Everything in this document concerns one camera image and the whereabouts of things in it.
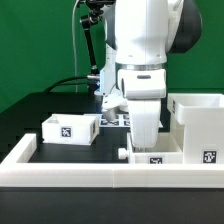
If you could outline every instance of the white container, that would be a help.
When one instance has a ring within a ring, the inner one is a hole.
[[[53,114],[42,123],[44,143],[91,145],[99,134],[97,116]]]
[[[183,153],[176,140],[170,133],[159,133],[157,143],[153,148],[146,149],[144,152],[136,149],[133,152],[131,143],[131,135],[127,134],[127,151],[119,149],[119,157],[121,159],[128,158],[128,163],[144,163],[144,164],[181,164]]]
[[[224,163],[224,96],[169,94],[171,132],[183,149],[183,163]]]

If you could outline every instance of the black cable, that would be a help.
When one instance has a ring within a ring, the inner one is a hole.
[[[50,87],[46,88],[44,90],[44,93],[50,93],[52,89],[54,89],[56,86],[58,86],[58,85],[60,85],[62,83],[73,81],[73,80],[79,80],[79,79],[87,79],[87,76],[77,76],[77,77],[70,77],[70,78],[67,78],[67,79],[62,79],[62,80],[54,83]]]

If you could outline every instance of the sticker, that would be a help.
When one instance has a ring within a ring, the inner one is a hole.
[[[72,137],[72,128],[71,127],[61,127],[61,137],[62,138],[71,138]]]
[[[163,164],[163,157],[149,157],[150,164]]]
[[[175,101],[173,101],[173,113],[175,114],[175,112],[176,112],[176,102]]]
[[[217,151],[214,150],[203,151],[203,163],[206,164],[217,163]]]

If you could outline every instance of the green wall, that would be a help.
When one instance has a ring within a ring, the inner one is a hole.
[[[32,92],[74,75],[71,16],[75,0],[0,0],[0,111]],[[168,56],[169,92],[224,92],[223,0],[196,0],[203,18],[199,43]],[[78,75],[89,60],[77,11]],[[102,25],[92,30],[99,67],[104,65]],[[74,88],[57,91],[74,91]]]

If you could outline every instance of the small white box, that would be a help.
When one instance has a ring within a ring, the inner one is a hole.
[[[224,95],[169,94],[171,132],[185,164],[224,164]]]
[[[99,134],[97,116],[53,114],[42,123],[44,143],[91,145]]]

